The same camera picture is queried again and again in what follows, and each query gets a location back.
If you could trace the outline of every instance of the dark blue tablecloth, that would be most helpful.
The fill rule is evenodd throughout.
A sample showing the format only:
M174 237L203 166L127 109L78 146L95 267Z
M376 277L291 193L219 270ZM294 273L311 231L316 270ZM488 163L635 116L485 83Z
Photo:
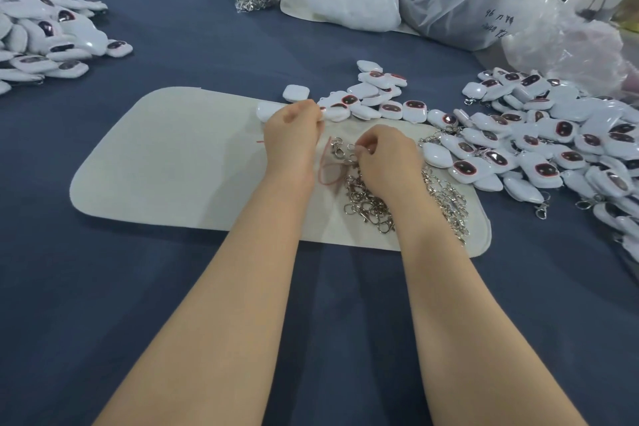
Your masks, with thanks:
M233 0L104 1L100 28L133 57L0 97L3 425L89 425L224 238L71 206L74 172L143 95L277 100L297 83L320 97L370 59L408 76L407 98L452 110L481 69L409 35L237 14ZM639 289L617 246L568 191L547 221L505 193L481 200L493 244L474 263L496 299L591 425L639 424ZM398 253L300 244L265 424L429 424Z

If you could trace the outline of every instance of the metal chain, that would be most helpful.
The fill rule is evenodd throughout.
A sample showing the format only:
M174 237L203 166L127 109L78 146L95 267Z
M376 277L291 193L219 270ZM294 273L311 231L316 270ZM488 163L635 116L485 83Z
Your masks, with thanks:
M349 203L344 206L344 212L350 216L359 215L365 223L373 224L382 234L395 231L395 221L388 206L382 199L374 196L366 187L357 160L355 160L355 155L349 154L347 156L342 147L343 144L344 142L341 138L333 138L330 141L333 156L356 171L356 175L350 173L344 178L346 196L349 200ZM348 152L353 149L353 145L346 147ZM465 244L464 236L469 235L469 231L466 228L466 218L468 217L466 198L450 182L441 180L434 175L433 169L428 165L422 169L422 178L428 194L439 205L455 235L462 244Z

